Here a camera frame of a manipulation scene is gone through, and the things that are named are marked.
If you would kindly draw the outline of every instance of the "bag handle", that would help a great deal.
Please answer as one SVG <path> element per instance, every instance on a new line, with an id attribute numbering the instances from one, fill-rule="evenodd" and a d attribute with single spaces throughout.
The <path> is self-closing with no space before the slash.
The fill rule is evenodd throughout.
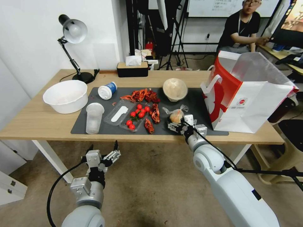
<path id="1" fill-rule="evenodd" d="M 207 71 L 210 71 L 213 67 L 215 67 L 215 65 L 211 65 Z"/>
<path id="2" fill-rule="evenodd" d="M 205 86 L 204 83 L 201 83 L 200 87 L 203 91 L 204 94 L 207 94 L 207 93 L 210 93 L 210 91 L 212 90 L 213 86 L 215 85 L 216 82 L 219 82 L 221 83 L 222 82 L 222 77 L 217 74 L 213 79 L 212 81 L 210 82 L 210 84 L 208 85 L 208 87 Z"/>

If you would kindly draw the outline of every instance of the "lanyard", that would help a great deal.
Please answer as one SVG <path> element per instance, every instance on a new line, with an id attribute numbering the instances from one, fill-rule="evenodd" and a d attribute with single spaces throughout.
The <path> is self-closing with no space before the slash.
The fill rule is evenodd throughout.
<path id="1" fill-rule="evenodd" d="M 252 17 L 253 17 L 253 15 L 251 14 L 251 16 L 250 16 L 250 18 L 249 18 L 247 24 L 250 22 L 250 20 L 252 19 Z M 239 25 L 238 25 L 238 34 L 239 34 L 239 35 L 240 35 L 240 34 L 244 31 L 244 29 L 245 29 L 245 27 L 244 27 L 244 28 L 242 29 L 242 31 L 240 31 L 240 23 L 241 23 L 241 11 L 239 12 Z"/>

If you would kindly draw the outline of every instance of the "clear plastic tray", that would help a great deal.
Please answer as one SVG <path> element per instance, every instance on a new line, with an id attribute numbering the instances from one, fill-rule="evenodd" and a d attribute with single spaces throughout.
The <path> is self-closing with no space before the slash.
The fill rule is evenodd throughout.
<path id="1" fill-rule="evenodd" d="M 131 112 L 134 112 L 136 109 L 137 109 L 137 105 L 138 104 L 141 104 L 142 105 L 142 109 L 144 109 L 146 106 L 148 106 L 150 109 L 152 108 L 150 105 L 147 105 L 147 104 L 143 104 L 141 102 L 136 102 L 135 103 L 135 106 L 131 109 L 131 111 L 129 112 L 129 114 L 124 118 L 124 120 L 121 122 L 121 124 L 119 125 L 121 128 L 123 129 L 126 129 L 126 130 L 129 130 L 131 132 L 136 132 L 138 131 L 138 129 L 141 127 L 141 125 L 144 124 L 145 122 L 145 118 L 149 115 L 149 113 L 145 113 L 145 116 L 143 118 L 139 118 L 137 121 L 133 121 L 130 117 L 130 113 Z M 128 120 L 132 120 L 133 121 L 133 125 L 135 125 L 135 129 L 134 130 L 131 130 L 128 128 L 128 126 L 126 125 L 126 122 Z"/>
<path id="2" fill-rule="evenodd" d="M 126 116 L 129 116 L 133 107 L 136 105 L 136 103 L 130 102 L 125 99 L 121 99 L 114 107 L 114 109 L 104 118 L 104 122 L 107 124 L 113 125 L 113 126 L 118 126 Z M 126 106 L 128 108 L 127 112 L 122 114 L 117 121 L 112 122 L 111 119 L 115 116 L 115 114 L 119 111 L 119 109 L 122 106 Z"/>

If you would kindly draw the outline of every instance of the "lamp base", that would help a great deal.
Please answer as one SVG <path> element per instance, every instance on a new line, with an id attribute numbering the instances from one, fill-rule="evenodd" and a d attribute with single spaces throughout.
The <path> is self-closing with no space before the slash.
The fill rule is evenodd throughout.
<path id="1" fill-rule="evenodd" d="M 76 74 L 76 75 L 73 76 L 73 79 L 81 80 L 86 84 L 89 84 L 90 82 L 94 81 L 93 75 L 91 73 L 88 73 L 88 72 L 81 73 L 81 76 Z"/>

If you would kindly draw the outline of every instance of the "desk lamp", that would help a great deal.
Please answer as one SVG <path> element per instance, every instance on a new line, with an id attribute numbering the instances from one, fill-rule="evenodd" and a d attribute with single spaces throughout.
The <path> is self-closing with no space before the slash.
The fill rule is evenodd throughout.
<path id="1" fill-rule="evenodd" d="M 82 42 L 87 35 L 86 25 L 80 20 L 70 19 L 65 14 L 59 16 L 59 22 L 63 26 L 63 36 L 58 39 L 58 42 L 68 56 L 70 63 L 72 63 L 73 67 L 77 71 L 77 74 L 73 76 L 73 79 L 81 80 L 86 84 L 93 82 L 95 80 L 95 76 L 88 72 L 81 73 L 79 65 L 71 58 L 64 46 L 66 43 L 77 44 Z"/>

